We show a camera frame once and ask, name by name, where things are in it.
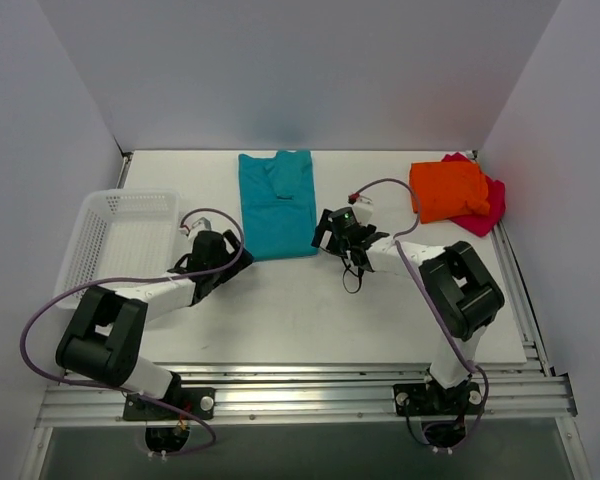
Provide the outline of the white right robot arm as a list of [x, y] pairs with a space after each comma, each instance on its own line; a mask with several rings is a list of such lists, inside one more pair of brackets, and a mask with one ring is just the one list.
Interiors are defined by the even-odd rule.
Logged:
[[366, 272], [409, 276], [441, 329], [443, 340], [428, 375], [424, 400], [435, 412], [449, 411], [460, 400], [459, 387], [478, 371], [475, 354], [481, 337], [504, 307], [505, 297], [473, 246], [458, 241], [428, 246], [401, 241], [397, 234], [363, 224], [355, 210], [323, 211], [312, 246], [340, 258], [361, 278]]

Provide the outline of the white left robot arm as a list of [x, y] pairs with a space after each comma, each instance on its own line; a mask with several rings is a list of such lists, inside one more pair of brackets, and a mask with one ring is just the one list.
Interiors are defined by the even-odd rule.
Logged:
[[166, 282], [89, 287], [59, 342], [56, 363], [96, 383], [145, 396], [146, 408], [159, 419], [174, 417], [182, 405], [181, 378], [140, 356], [146, 324], [200, 303], [253, 262], [232, 231], [204, 230], [192, 240], [191, 252], [166, 272]]

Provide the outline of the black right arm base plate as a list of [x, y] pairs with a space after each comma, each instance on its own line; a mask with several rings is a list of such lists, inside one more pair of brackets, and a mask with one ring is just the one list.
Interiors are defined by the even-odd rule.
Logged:
[[404, 417], [476, 415], [483, 400], [479, 385], [470, 381], [449, 389], [435, 381], [394, 384], [392, 390], [396, 414]]

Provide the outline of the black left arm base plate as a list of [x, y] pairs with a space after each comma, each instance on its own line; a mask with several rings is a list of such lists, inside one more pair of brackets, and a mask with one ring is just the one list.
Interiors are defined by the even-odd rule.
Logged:
[[[209, 387], [176, 387], [175, 392], [168, 393], [161, 402], [193, 414], [201, 420], [210, 420], [214, 416], [215, 393], [216, 391]], [[157, 405], [155, 401], [142, 399], [139, 395], [130, 395], [126, 400], [122, 418], [124, 421], [154, 422], [179, 420], [182, 416]]]

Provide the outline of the teal t shirt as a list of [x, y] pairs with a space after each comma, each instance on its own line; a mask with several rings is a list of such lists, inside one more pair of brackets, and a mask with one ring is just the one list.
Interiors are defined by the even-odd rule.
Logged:
[[313, 256], [317, 226], [313, 161], [309, 151], [270, 158], [238, 156], [246, 249], [257, 261]]

